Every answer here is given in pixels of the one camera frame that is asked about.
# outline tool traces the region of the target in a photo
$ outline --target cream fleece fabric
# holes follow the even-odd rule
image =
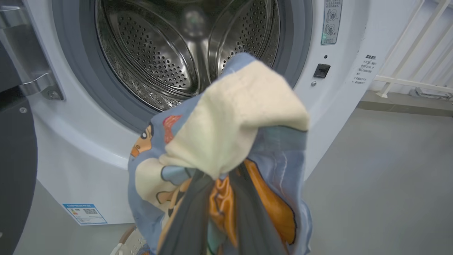
[[[308,129],[308,114],[283,77],[259,61],[212,84],[159,159],[143,161],[135,172],[138,194],[157,207],[156,178],[164,166],[196,168],[214,180],[249,154],[258,128]]]

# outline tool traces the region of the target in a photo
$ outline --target front-loading washing machine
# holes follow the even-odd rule
[[[159,111],[202,93],[242,52],[283,75],[310,113],[307,178],[417,0],[0,3],[2,47],[33,112],[37,179],[79,224],[92,225],[134,221],[126,166],[139,132]],[[39,47],[19,46],[33,36],[38,67],[27,50]],[[102,219],[81,221],[75,206]]]

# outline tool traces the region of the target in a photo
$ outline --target clothing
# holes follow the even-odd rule
[[[285,248],[308,253],[311,216],[301,199],[308,122],[285,80],[248,54],[232,58],[204,93],[154,116],[129,161],[129,202],[151,252],[198,170],[214,180],[208,252],[238,247],[240,208],[228,174],[243,165]]]

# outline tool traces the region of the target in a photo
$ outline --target laundry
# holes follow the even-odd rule
[[[129,161],[129,202],[150,251],[308,253],[308,122],[285,80],[248,54],[204,93],[154,116],[149,149]]]

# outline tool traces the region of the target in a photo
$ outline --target label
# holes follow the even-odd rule
[[[81,224],[106,224],[94,204],[63,204],[64,208]]]
[[[321,45],[336,44],[343,0],[325,0]]]
[[[374,76],[370,77],[370,74],[374,71],[376,65],[376,56],[366,55],[355,75],[353,75],[352,83],[365,84],[368,79],[372,80]]]

